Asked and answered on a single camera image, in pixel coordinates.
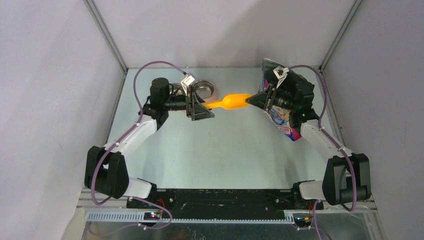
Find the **floor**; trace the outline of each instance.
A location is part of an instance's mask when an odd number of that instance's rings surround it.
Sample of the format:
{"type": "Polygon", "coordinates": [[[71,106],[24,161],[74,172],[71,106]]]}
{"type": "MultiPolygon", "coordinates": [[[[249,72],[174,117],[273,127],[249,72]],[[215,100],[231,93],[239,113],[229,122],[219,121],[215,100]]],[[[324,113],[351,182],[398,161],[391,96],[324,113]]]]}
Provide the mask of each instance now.
{"type": "MultiPolygon", "coordinates": [[[[136,120],[139,111],[133,94],[137,69],[130,69],[120,96],[109,141],[119,137],[136,120]]],[[[212,81],[222,98],[229,93],[258,92],[260,68],[187,68],[197,80],[212,81]]],[[[315,85],[314,108],[319,114],[323,96],[314,73],[298,68],[315,85]]],[[[182,74],[170,68],[145,69],[137,79],[142,102],[151,81],[164,77],[180,82],[182,74]]],[[[303,138],[293,142],[253,106],[237,110],[214,109],[215,118],[191,121],[185,112],[169,112],[162,128],[126,159],[130,177],[158,188],[287,189],[293,183],[321,180],[325,162],[303,138]]],[[[323,118],[330,126],[328,115],[323,118]]]]}

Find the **orange plastic scoop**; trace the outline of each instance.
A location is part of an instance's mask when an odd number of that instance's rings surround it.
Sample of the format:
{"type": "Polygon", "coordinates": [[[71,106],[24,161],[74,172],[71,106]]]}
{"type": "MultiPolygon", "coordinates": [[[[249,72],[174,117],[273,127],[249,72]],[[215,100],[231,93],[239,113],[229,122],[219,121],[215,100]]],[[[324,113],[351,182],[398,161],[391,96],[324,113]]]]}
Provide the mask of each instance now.
{"type": "Polygon", "coordinates": [[[223,108],[226,110],[241,109],[249,106],[246,99],[252,95],[248,93],[232,93],[226,95],[221,101],[203,102],[202,105],[207,109],[223,108]]]}

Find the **stainless steel bowl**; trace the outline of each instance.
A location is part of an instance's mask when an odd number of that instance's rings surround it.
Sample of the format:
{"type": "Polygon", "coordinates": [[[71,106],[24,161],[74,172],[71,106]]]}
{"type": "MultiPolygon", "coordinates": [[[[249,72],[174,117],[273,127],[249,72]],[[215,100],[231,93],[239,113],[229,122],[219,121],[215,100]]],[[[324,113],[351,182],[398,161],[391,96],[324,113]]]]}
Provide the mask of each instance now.
{"type": "Polygon", "coordinates": [[[175,93],[175,95],[185,95],[183,87],[179,83],[172,83],[172,85],[169,85],[169,94],[175,93]]]}
{"type": "Polygon", "coordinates": [[[216,93],[215,86],[212,82],[199,80],[193,83],[194,91],[203,100],[208,100],[216,93]]]}

